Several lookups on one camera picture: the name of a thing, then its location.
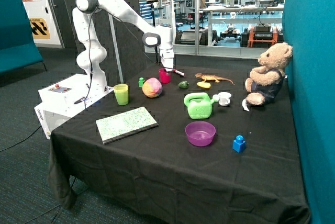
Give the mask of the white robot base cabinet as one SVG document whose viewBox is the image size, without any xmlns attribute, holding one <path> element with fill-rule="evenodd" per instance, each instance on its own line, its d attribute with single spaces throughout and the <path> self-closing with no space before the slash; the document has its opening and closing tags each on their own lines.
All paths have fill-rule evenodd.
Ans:
<svg viewBox="0 0 335 224">
<path fill-rule="evenodd" d="M 41 103 L 35 113 L 47 139 L 51 132 L 113 91 L 111 86 L 89 88 L 86 74 L 74 74 L 38 90 Z"/>
</svg>

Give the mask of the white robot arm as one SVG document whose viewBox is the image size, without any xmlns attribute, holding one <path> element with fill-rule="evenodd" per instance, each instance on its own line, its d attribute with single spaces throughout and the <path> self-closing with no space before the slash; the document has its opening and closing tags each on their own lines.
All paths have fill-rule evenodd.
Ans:
<svg viewBox="0 0 335 224">
<path fill-rule="evenodd" d="M 160 62 L 164 69 L 171 72 L 175 68 L 171 27 L 150 25 L 125 0 L 75 0 L 75 4 L 76 7 L 72 11 L 73 24 L 79 42 L 85 47 L 77 56 L 76 62 L 87 74 L 88 92 L 102 95 L 109 92 L 106 74 L 100 67 L 107 51 L 99 42 L 92 22 L 94 14 L 100 11 L 108 13 L 110 23 L 116 19 L 140 29 L 143 32 L 144 45 L 159 48 Z"/>
</svg>

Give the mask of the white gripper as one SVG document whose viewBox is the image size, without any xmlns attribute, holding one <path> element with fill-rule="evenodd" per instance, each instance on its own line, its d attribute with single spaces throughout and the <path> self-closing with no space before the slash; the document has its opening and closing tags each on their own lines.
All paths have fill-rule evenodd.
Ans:
<svg viewBox="0 0 335 224">
<path fill-rule="evenodd" d="M 173 49 L 169 50 L 160 50 L 160 60 L 167 72 L 172 72 L 171 69 L 174 69 L 174 51 Z"/>
</svg>

